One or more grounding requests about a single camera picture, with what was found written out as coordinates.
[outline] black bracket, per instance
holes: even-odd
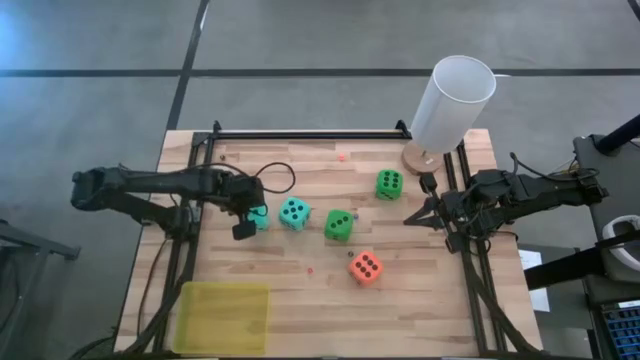
[[[411,139],[411,133],[409,132],[409,129],[407,129],[407,124],[405,124],[403,120],[398,120],[395,129],[402,131],[402,136],[405,139]]]

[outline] wooden table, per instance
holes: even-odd
[[[192,133],[167,133],[158,171],[185,167]],[[271,286],[265,356],[477,355],[460,254],[447,251],[442,231],[402,225],[425,199],[417,177],[401,165],[405,141],[216,141],[214,161],[225,155],[225,162],[248,173],[266,163],[284,161],[293,166],[298,179],[288,194],[265,194],[272,209],[271,227],[247,240],[232,238],[236,217],[212,205],[204,209],[194,280]],[[465,141],[472,173],[496,167],[487,130],[471,130]],[[344,154],[344,161],[338,160],[340,154]],[[457,156],[453,158],[458,186],[463,188]],[[404,174],[400,199],[381,201],[375,197],[376,175],[381,169]],[[446,191],[444,167],[436,178],[438,190]],[[278,167],[270,168],[261,179],[272,189],[283,189],[290,183],[286,169]],[[277,220],[277,209],[288,196],[312,207],[303,232],[288,230]],[[166,196],[154,195],[152,199],[170,204]],[[331,209],[359,215],[347,244],[324,238]],[[135,339],[142,291],[163,239],[158,227],[143,231],[116,350]],[[541,348],[516,242],[511,235],[498,235],[492,243],[489,258],[498,301],[526,339]],[[385,267],[381,278],[366,289],[358,287],[346,271],[350,261],[347,253],[362,250],[373,251]],[[144,310],[147,321],[160,303],[168,254],[164,252],[152,280]],[[485,308],[483,315],[488,341],[493,344]],[[168,347],[174,326],[175,313],[169,320]]]

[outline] white cup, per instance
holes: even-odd
[[[411,123],[413,141],[429,153],[453,151],[496,90],[491,69],[455,55],[436,64]]]

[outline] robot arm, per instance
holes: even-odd
[[[255,223],[247,219],[249,209],[264,205],[262,182],[255,176],[192,167],[176,172],[131,171],[120,167],[94,168],[73,175],[71,204],[79,210],[115,210],[135,221],[152,221],[169,235],[189,231],[195,219],[176,206],[164,207],[130,193],[178,194],[183,199],[206,201],[230,215],[238,216],[233,227],[236,240],[253,236]]]
[[[446,228],[451,252],[459,251],[462,241],[488,236],[503,224],[523,216],[560,205],[591,205],[608,195],[595,174],[580,171],[563,177],[534,178],[503,170],[483,170],[471,177],[466,191],[448,191],[440,197],[435,192],[437,183],[432,173],[422,175],[420,184],[431,197],[404,224]],[[434,215],[423,218],[432,211]]]

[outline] yellow plastic bin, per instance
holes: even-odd
[[[263,355],[268,313],[268,285],[185,283],[172,350],[185,355]]]

